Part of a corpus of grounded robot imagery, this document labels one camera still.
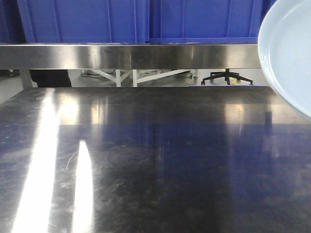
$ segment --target blue plastic crate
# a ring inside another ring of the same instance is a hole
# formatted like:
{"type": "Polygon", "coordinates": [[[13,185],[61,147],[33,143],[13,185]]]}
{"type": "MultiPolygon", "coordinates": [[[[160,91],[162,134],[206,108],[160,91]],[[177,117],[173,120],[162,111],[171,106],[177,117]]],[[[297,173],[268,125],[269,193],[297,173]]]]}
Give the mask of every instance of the blue plastic crate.
{"type": "Polygon", "coordinates": [[[25,42],[16,0],[0,0],[0,43],[25,42]]]}
{"type": "Polygon", "coordinates": [[[149,0],[17,0],[29,43],[145,43],[149,0]]]}
{"type": "Polygon", "coordinates": [[[273,6],[273,4],[276,2],[276,0],[263,0],[263,6],[262,6],[262,19],[266,16],[270,8],[273,6]]]}
{"type": "Polygon", "coordinates": [[[150,42],[257,43],[263,0],[151,0],[150,42]]]}

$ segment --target stainless steel shelf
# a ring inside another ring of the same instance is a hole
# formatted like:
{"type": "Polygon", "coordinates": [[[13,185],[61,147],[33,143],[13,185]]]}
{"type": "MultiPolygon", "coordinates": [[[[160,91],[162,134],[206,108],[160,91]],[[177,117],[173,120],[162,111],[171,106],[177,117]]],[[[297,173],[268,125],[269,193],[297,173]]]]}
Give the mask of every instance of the stainless steel shelf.
{"type": "Polygon", "coordinates": [[[257,45],[0,45],[0,69],[260,68],[257,45]]]}

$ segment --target white plate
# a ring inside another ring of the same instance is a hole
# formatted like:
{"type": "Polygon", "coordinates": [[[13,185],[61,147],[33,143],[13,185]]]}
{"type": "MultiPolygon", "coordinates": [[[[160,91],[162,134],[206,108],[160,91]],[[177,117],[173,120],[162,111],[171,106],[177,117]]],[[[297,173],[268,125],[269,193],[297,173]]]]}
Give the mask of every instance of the white plate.
{"type": "Polygon", "coordinates": [[[262,23],[258,49],[271,87],[311,119],[311,0],[278,0],[262,23]]]}

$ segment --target stainless steel table top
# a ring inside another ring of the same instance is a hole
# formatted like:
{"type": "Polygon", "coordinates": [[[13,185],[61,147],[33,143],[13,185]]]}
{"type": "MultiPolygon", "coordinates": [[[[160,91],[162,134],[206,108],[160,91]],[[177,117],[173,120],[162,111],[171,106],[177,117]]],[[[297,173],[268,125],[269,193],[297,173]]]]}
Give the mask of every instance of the stainless steel table top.
{"type": "Polygon", "coordinates": [[[311,232],[311,124],[268,87],[33,88],[0,114],[2,233],[311,232]]]}
{"type": "Polygon", "coordinates": [[[0,44],[0,69],[260,68],[256,44],[0,44]]]}

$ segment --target office chair base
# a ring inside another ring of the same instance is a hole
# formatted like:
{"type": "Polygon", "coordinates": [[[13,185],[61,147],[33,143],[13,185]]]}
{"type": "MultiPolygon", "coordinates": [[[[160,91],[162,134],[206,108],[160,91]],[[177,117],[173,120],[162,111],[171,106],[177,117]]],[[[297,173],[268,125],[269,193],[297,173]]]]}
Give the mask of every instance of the office chair base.
{"type": "Polygon", "coordinates": [[[230,72],[230,69],[225,69],[225,72],[211,72],[209,77],[203,78],[201,82],[201,86],[205,85],[205,81],[210,80],[210,82],[212,83],[214,79],[217,79],[217,78],[225,78],[225,81],[227,82],[227,84],[231,85],[230,77],[235,78],[238,81],[243,80],[243,81],[250,82],[250,85],[253,85],[253,80],[242,77],[240,76],[239,73],[230,72]]]}

